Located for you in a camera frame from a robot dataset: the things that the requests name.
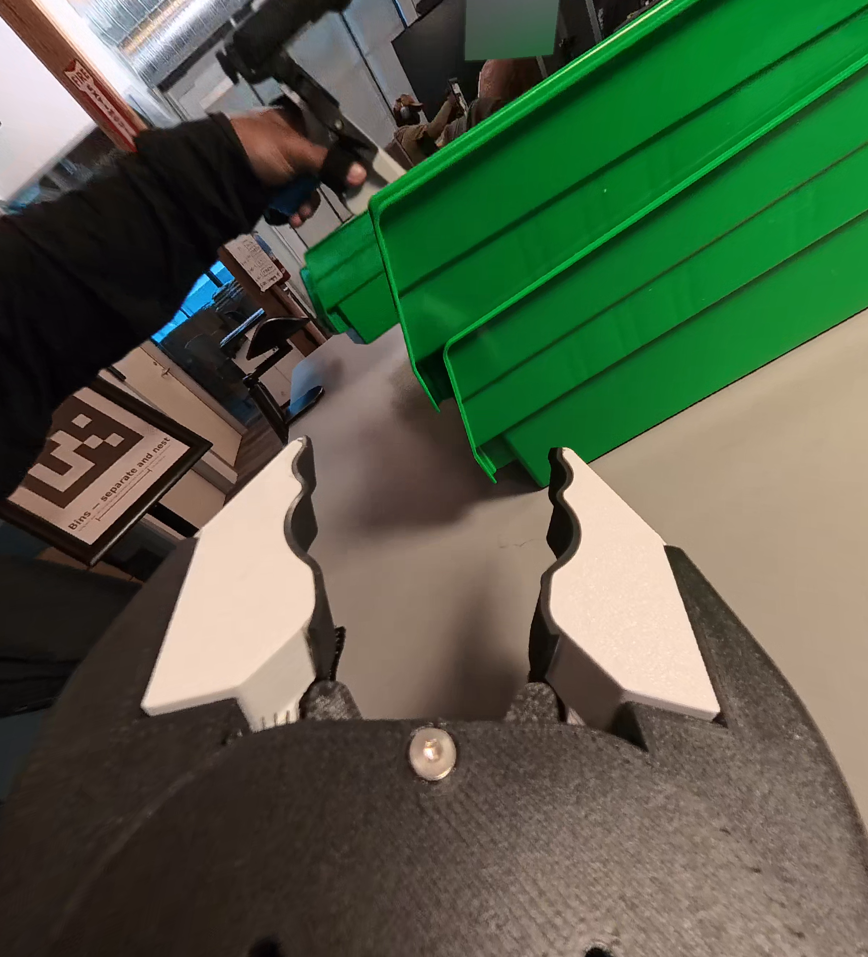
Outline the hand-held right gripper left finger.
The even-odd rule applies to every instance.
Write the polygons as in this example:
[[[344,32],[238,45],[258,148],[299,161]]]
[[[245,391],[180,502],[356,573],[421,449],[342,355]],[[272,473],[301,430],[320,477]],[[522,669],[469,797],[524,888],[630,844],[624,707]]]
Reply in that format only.
[[[141,700],[149,716],[233,701],[254,732],[301,718],[339,643],[310,548],[313,444],[297,437],[196,536]]]

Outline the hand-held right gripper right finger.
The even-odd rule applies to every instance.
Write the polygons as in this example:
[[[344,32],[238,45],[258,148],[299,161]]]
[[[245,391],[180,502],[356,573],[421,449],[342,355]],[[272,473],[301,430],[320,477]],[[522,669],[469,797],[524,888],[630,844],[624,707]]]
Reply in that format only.
[[[568,448],[551,449],[547,545],[530,628],[530,680],[569,717],[615,724],[644,705],[710,723],[719,701],[665,540]]]

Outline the green plastic bin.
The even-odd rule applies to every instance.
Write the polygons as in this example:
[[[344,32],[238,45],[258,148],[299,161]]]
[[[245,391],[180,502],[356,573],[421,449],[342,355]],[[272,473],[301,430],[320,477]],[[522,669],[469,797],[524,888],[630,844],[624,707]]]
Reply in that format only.
[[[301,277],[320,325],[332,334],[369,344],[399,325],[368,211],[311,246]]]
[[[868,216],[868,2],[666,2],[370,213],[433,403],[572,389]]]
[[[833,40],[621,153],[596,232],[446,342],[490,475],[544,486],[550,448],[595,460],[868,308],[868,49]]]

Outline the person's left forearm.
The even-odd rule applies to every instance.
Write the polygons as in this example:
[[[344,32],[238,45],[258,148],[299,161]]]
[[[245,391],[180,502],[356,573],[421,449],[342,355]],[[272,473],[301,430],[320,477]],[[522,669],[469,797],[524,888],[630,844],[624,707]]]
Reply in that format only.
[[[162,329],[267,204],[223,115],[136,143],[83,188],[0,219],[0,500],[58,406]]]

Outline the person's left hand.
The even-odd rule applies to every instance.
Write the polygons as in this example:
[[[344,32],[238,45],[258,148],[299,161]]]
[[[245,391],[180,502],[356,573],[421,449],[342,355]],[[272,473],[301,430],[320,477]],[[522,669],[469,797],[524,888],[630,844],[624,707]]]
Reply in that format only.
[[[320,206],[319,186],[341,190],[366,184],[368,170],[358,161],[308,139],[281,109],[232,116],[230,124],[258,178],[274,191],[275,217],[298,229]]]

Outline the black framed task sign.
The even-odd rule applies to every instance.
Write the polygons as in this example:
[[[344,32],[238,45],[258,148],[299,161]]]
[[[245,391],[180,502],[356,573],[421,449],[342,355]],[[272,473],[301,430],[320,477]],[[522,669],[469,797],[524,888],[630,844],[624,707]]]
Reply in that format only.
[[[42,452],[0,500],[0,520],[93,568],[211,450],[98,377],[57,408]]]

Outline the paper note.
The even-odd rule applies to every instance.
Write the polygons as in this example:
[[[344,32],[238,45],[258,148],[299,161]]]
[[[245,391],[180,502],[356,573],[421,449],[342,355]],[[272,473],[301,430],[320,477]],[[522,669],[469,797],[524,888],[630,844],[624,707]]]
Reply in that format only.
[[[226,243],[225,251],[258,287],[267,292],[290,279],[281,261],[257,233],[246,233]]]

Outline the person's black sweater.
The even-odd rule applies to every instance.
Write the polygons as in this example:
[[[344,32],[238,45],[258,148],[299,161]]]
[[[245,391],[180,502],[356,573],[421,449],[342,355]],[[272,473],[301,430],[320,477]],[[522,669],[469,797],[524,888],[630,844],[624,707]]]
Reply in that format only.
[[[51,707],[140,588],[0,555],[0,719]]]

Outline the black swivel chair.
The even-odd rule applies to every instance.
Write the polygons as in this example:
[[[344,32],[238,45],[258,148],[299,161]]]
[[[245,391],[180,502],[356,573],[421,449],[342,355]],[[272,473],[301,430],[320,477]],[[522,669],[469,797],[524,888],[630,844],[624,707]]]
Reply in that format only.
[[[324,387],[318,385],[308,389],[296,399],[279,403],[262,381],[263,376],[290,352],[292,345],[290,339],[302,330],[303,325],[300,319],[266,319],[258,326],[246,353],[246,358],[249,360],[264,356],[260,365],[243,377],[243,385],[249,398],[283,447],[286,447],[291,440],[290,425],[312,410],[325,395]]]

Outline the paned window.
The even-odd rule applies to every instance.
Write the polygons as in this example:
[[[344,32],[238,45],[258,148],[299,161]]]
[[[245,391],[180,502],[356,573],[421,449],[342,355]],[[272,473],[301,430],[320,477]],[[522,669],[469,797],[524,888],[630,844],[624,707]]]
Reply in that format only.
[[[258,312],[260,306],[217,260],[198,276],[174,317],[152,340],[164,351],[181,348],[201,334],[220,342]]]

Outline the silver ceiling duct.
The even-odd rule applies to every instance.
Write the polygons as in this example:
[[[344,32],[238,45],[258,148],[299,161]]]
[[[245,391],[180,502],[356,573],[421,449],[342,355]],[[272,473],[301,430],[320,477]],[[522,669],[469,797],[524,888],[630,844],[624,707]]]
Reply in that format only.
[[[105,46],[147,85],[253,11],[251,1],[72,1]]]

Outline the red and white wall sign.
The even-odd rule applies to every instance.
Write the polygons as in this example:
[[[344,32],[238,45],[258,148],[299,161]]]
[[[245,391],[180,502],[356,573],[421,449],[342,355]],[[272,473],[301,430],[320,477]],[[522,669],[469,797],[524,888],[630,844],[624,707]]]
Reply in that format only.
[[[78,58],[72,58],[63,68],[61,78],[68,92],[119,149],[136,151],[136,138],[147,126],[104,78]]]

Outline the wooden post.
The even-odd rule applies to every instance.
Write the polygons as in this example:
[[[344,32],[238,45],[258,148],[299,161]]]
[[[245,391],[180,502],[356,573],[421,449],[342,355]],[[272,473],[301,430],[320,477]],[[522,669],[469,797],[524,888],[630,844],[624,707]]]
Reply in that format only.
[[[98,64],[90,46],[79,38],[76,30],[71,30],[64,24],[62,18],[51,10],[49,2],[0,1],[0,19],[67,92],[61,74],[72,58],[78,58],[104,78],[107,84],[128,102],[112,82],[111,71]]]

